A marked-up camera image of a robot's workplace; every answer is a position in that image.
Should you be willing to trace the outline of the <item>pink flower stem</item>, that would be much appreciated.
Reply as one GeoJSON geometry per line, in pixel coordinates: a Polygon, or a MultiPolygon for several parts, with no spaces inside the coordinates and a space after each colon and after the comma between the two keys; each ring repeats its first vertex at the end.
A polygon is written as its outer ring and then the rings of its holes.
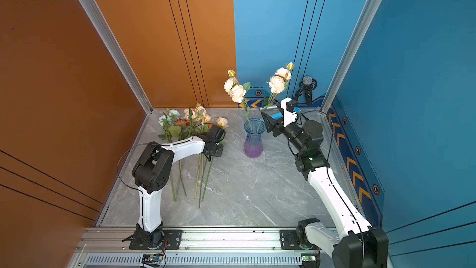
{"type": "MultiPolygon", "coordinates": [[[[228,127],[228,120],[224,117],[219,117],[216,121],[216,124],[221,127],[222,129],[226,129],[228,127]]],[[[205,189],[203,191],[203,195],[202,195],[202,199],[201,199],[201,202],[204,202],[205,201],[205,195],[207,193],[207,187],[208,187],[208,182],[209,182],[209,177],[210,177],[210,174],[211,174],[211,169],[212,169],[212,165],[213,165],[213,161],[214,161],[214,156],[211,157],[211,160],[209,162],[209,166],[208,166],[208,172],[207,172],[207,178],[205,179],[205,189]]]]}
{"type": "Polygon", "coordinates": [[[228,70],[228,76],[229,78],[224,83],[224,90],[233,102],[242,106],[245,112],[247,123],[249,126],[251,126],[252,124],[250,120],[249,106],[246,98],[247,93],[250,91],[251,83],[246,82],[241,84],[236,72],[231,69],[228,70]]]}
{"type": "Polygon", "coordinates": [[[293,62],[287,63],[284,68],[276,70],[275,74],[270,78],[268,85],[271,91],[270,96],[264,100],[263,111],[267,109],[275,102],[275,99],[284,91],[287,90],[289,83],[292,79],[292,71],[295,64],[293,62]]]}

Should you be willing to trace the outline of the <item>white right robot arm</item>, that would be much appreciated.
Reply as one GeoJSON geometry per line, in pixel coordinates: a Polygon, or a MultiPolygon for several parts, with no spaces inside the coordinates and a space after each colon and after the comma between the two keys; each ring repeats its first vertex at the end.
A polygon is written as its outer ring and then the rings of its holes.
{"type": "Polygon", "coordinates": [[[299,247],[316,250],[316,263],[320,262],[320,253],[326,253],[336,268],[387,267],[388,236],[362,216],[337,182],[321,149],[322,124],[307,120],[298,125],[297,113],[287,110],[273,115],[263,112],[262,118],[268,133],[284,135],[297,149],[297,170],[318,193],[335,224],[332,231],[317,218],[301,220],[296,227],[299,247]]]}

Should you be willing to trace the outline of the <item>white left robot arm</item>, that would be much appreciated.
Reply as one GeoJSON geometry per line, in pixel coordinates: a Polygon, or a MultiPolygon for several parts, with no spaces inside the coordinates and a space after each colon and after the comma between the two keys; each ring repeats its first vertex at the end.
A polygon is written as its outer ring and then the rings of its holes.
{"type": "Polygon", "coordinates": [[[165,248],[161,215],[162,190],[171,176],[172,166],[192,155],[220,157],[225,130],[212,125],[209,132],[168,144],[150,142],[132,170],[140,197],[140,218],[134,233],[125,239],[130,249],[165,248]]]}

